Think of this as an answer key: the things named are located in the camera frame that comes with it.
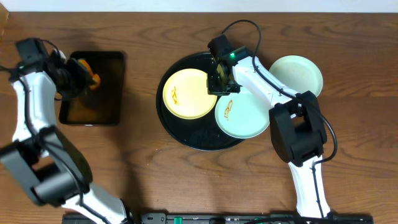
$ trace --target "wooden surface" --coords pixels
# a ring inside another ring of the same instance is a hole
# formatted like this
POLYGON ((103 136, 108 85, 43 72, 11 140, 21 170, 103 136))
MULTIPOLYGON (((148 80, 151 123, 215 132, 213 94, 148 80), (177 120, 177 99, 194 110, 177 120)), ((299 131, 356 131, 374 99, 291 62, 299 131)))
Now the wooden surface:
MULTIPOLYGON (((376 223, 398 222, 398 15, 394 14, 160 14, 15 13, 0 48, 1 64, 19 57, 14 42, 40 37, 65 54, 122 50, 127 55, 121 124, 59 128, 90 163, 95 182, 136 211, 269 213, 295 209, 291 173, 274 152, 269 129, 220 152, 202 152, 167 134, 155 94, 178 59, 237 19, 263 31, 259 58, 266 68, 285 55, 302 55, 323 72, 319 97, 339 140, 323 166, 326 199, 340 213, 370 213, 376 223)), ((228 32, 237 46, 254 47, 257 31, 228 32)), ((16 126, 15 93, 0 75, 0 145, 16 126)), ((60 103, 56 103, 58 114, 60 103)), ((325 145, 325 155, 332 143, 325 145)), ((1 223, 60 223, 64 210, 36 207, 3 166, 1 223)))

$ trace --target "round black tray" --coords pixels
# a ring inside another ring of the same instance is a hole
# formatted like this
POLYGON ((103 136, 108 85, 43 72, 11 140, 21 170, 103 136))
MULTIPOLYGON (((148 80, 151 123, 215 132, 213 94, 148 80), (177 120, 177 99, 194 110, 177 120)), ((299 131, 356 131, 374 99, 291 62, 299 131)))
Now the round black tray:
POLYGON ((169 68, 161 79, 156 93, 157 115, 163 127, 175 140, 194 149, 217 151, 241 143, 243 139, 231 137, 218 127, 215 118, 216 106, 198 119, 179 118, 166 108, 163 102, 163 87, 170 76, 186 68, 195 68, 209 73, 216 70, 216 63, 211 54, 206 52, 189 55, 169 68))

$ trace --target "plate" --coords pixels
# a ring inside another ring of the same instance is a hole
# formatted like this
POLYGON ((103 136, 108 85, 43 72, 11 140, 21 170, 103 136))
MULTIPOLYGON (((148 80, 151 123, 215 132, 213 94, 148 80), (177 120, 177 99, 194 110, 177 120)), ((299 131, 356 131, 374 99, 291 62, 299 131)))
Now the plate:
POLYGON ((272 64, 269 72, 299 93, 311 91, 315 96, 319 96, 322 91, 322 73, 305 57, 296 55, 282 57, 272 64))
POLYGON ((253 138, 269 125, 270 108, 241 87, 240 93, 231 93, 218 100, 215 118, 218 126, 234 138, 253 138))
POLYGON ((217 96, 207 93, 207 73, 187 68, 174 73, 163 87, 169 111, 183 119, 200 118, 213 109, 217 96))

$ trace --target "green connector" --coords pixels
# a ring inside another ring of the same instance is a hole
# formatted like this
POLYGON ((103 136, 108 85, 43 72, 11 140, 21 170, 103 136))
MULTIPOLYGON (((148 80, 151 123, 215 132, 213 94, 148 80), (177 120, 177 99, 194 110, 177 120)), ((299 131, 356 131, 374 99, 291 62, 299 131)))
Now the green connector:
POLYGON ((175 217, 174 224, 182 224, 182 217, 175 217))
MULTIPOLYGON (((255 218, 254 220, 259 220, 259 219, 261 219, 261 218, 255 218)), ((174 222, 175 223, 175 222, 174 222)), ((258 223, 258 224, 264 224, 264 223, 258 223)))

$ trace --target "yellow plate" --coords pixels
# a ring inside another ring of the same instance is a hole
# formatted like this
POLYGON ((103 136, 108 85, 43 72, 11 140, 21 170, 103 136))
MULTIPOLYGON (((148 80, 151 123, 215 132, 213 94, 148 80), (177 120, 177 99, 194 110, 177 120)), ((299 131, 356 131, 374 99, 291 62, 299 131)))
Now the yellow plate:
POLYGON ((217 96, 207 93, 207 74, 188 68, 174 73, 163 87, 167 109, 183 119, 197 119, 211 111, 217 96))

